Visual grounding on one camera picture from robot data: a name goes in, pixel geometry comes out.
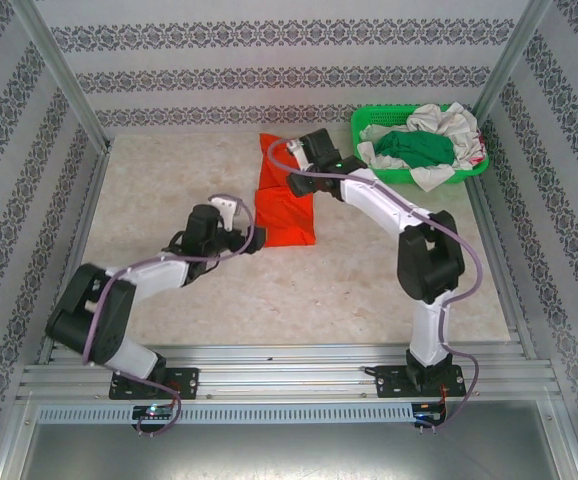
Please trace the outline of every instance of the wall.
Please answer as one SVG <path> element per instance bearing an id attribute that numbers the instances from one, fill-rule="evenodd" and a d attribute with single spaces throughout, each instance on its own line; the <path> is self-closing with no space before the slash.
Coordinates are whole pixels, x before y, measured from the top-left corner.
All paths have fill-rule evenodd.
<path id="1" fill-rule="evenodd" d="M 33 363 L 97 152 L 11 6 L 0 0 L 0 433 Z"/>
<path id="2" fill-rule="evenodd" d="M 551 5 L 490 118 L 487 200 L 578 435 L 578 1 Z"/>
<path id="3" fill-rule="evenodd" d="M 473 104 L 526 3 L 37 5 L 113 136 L 339 123 L 370 103 Z"/>

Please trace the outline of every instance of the plastic laundry basket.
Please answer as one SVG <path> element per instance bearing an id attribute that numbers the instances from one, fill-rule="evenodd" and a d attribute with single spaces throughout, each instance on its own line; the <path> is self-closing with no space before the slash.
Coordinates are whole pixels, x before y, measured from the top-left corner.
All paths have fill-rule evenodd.
<path id="1" fill-rule="evenodd" d="M 411 115 L 420 105 L 385 105 L 368 106 L 356 110 L 351 116 L 351 133 L 353 136 L 353 146 L 358 154 L 358 144 L 361 143 L 360 132 L 367 125 L 382 125 L 391 127 L 393 125 L 404 125 L 407 117 Z M 445 111 L 449 105 L 441 105 L 440 110 Z M 473 175 L 480 175 L 489 166 L 489 155 L 474 167 L 473 170 L 456 170 L 456 173 L 447 180 L 447 183 L 459 183 L 465 178 Z M 411 172 L 406 168 L 398 169 L 374 169 L 376 175 L 385 183 L 414 183 Z"/>

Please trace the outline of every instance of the marble floor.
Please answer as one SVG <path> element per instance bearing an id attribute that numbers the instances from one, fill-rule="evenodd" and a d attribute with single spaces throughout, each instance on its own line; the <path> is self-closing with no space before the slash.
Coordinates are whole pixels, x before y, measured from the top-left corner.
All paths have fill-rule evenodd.
<path id="1" fill-rule="evenodd" d="M 341 153 L 350 154 L 349 133 L 330 133 Z M 84 261 L 125 266 L 153 256 L 213 193 L 241 196 L 253 207 L 261 158 L 256 132 L 118 136 Z M 415 185 L 394 188 L 431 211 L 452 213 L 485 264 L 479 292 L 452 307 L 449 338 L 508 340 L 464 185 L 431 193 Z M 396 243 L 326 194 L 316 195 L 314 211 L 315 246 L 263 249 L 223 262 L 188 287 L 135 305 L 128 333 L 150 345 L 408 342 L 412 308 L 396 278 Z M 244 215 L 236 226 L 246 226 Z M 474 279 L 466 263 L 460 289 Z"/>

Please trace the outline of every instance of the metal bracket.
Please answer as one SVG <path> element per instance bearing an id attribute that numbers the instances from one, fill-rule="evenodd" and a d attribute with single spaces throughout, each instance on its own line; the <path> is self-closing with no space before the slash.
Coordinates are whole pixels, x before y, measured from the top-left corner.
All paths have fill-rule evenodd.
<path id="1" fill-rule="evenodd" d="M 375 378 L 378 398 L 441 397 L 443 386 L 446 397 L 464 397 L 467 393 L 462 369 L 458 365 L 452 365 L 444 375 L 422 385 L 420 390 L 409 380 L 405 365 L 366 367 L 364 372 Z"/>
<path id="2" fill-rule="evenodd" d="M 173 388 L 182 400 L 195 400 L 198 391 L 197 368 L 167 368 L 162 384 Z M 111 400 L 171 400 L 171 395 L 159 388 L 151 388 L 113 374 L 109 386 Z"/>

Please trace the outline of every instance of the orange fabric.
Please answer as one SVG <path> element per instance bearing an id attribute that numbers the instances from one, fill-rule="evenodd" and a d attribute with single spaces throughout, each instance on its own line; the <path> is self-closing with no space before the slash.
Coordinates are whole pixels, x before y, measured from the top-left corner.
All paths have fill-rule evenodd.
<path id="1" fill-rule="evenodd" d="M 276 167 L 267 158 L 267 149 L 279 137 L 260 134 L 262 168 L 256 191 L 256 225 L 267 229 L 265 247 L 315 245 L 313 230 L 313 195 L 294 197 L 287 186 L 288 172 Z M 283 165 L 297 168 L 296 159 L 280 145 L 274 158 Z"/>

